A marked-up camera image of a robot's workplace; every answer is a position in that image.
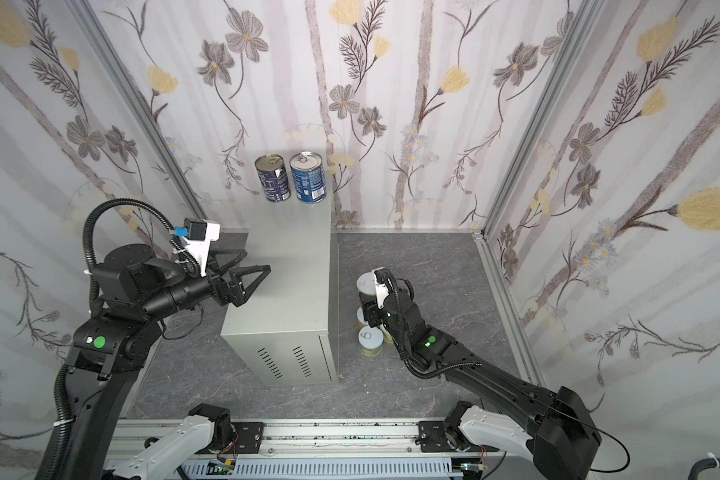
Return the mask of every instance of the blue can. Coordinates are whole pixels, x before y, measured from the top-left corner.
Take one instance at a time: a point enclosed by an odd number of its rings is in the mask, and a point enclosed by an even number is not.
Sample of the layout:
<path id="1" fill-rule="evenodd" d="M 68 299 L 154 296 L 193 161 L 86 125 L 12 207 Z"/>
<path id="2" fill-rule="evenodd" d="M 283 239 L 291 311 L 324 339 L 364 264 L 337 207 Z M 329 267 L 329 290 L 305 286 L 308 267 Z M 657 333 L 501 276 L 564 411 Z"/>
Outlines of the blue can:
<path id="1" fill-rule="evenodd" d="M 316 204 L 326 198 L 326 181 L 322 173 L 322 157 L 303 151 L 291 158 L 291 175 L 296 197 L 305 204 Z"/>
<path id="2" fill-rule="evenodd" d="M 286 162 L 275 154 L 264 155 L 254 162 L 259 180 L 262 182 L 264 197 L 270 202 L 282 202 L 291 196 L 288 188 Z"/>

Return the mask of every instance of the can label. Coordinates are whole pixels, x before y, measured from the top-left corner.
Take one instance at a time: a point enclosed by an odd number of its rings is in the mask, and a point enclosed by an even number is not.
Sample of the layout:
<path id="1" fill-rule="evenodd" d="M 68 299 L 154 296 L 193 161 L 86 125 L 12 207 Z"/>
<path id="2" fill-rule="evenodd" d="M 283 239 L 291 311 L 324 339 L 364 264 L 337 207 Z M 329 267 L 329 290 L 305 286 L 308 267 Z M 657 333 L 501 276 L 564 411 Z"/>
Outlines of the can label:
<path id="1" fill-rule="evenodd" d="M 262 182 L 262 190 L 264 197 L 271 202 L 282 202 L 288 200 L 291 191 L 288 188 L 288 173 L 286 167 L 277 168 L 270 171 L 257 170 L 259 180 Z"/>
<path id="2" fill-rule="evenodd" d="M 326 197 L 326 185 L 323 181 L 322 166 L 310 171 L 291 168 L 296 196 L 306 204 L 316 204 Z"/>

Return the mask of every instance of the dark purple can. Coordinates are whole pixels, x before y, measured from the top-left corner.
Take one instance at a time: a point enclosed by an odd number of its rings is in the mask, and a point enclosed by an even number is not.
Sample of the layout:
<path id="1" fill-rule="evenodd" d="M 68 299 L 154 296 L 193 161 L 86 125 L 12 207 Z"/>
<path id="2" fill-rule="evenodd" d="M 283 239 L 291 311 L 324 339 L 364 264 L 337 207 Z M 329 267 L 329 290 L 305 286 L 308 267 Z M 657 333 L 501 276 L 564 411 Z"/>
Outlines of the dark purple can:
<path id="1" fill-rule="evenodd" d="M 277 154 L 264 155 L 254 162 L 259 180 L 262 182 L 264 197 L 270 202 L 282 202 L 291 196 L 288 187 L 286 162 Z"/>

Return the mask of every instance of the wallpaper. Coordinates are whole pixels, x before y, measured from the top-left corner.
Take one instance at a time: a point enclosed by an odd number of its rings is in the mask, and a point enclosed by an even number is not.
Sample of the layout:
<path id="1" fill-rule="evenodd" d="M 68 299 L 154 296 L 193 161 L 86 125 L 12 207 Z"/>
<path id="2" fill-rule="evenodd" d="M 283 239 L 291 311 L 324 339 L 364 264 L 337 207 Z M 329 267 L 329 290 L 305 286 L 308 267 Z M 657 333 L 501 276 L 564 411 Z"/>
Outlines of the wallpaper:
<path id="1" fill-rule="evenodd" d="M 720 2 L 605 4 L 489 240 L 620 478 L 720 456 Z"/>
<path id="2" fill-rule="evenodd" d="M 253 161 L 324 157 L 341 228 L 479 228 L 552 71 L 566 0 L 92 0 L 208 215 Z"/>
<path id="3" fill-rule="evenodd" d="M 0 2 L 0 478 L 34 476 L 56 420 L 53 382 L 89 316 L 83 222 L 115 197 L 190 215 L 63 2 Z M 124 206 L 96 226 L 99 258 L 170 251 Z"/>

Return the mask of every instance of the ventilation slot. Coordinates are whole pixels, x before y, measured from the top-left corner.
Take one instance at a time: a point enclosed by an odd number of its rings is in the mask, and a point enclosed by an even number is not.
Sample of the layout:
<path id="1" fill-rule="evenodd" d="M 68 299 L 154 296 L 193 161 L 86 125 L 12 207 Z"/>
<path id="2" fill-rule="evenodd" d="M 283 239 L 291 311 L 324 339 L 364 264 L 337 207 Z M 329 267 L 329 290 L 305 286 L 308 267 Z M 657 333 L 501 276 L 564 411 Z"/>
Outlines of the ventilation slot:
<path id="1" fill-rule="evenodd" d="M 297 348 L 293 349 L 293 354 L 296 356 L 298 368 L 302 370 L 304 377 L 310 376 L 312 374 L 312 370 L 309 369 L 307 357 L 304 355 L 304 351 L 302 351 L 302 348 L 298 346 Z"/>
<path id="2" fill-rule="evenodd" d="M 282 373 L 280 373 L 280 369 L 277 368 L 277 364 L 275 363 L 275 360 L 273 360 L 266 349 L 261 349 L 258 351 L 259 356 L 264 360 L 264 363 L 266 364 L 267 368 L 270 372 L 275 376 L 276 379 L 279 379 L 282 377 Z"/>

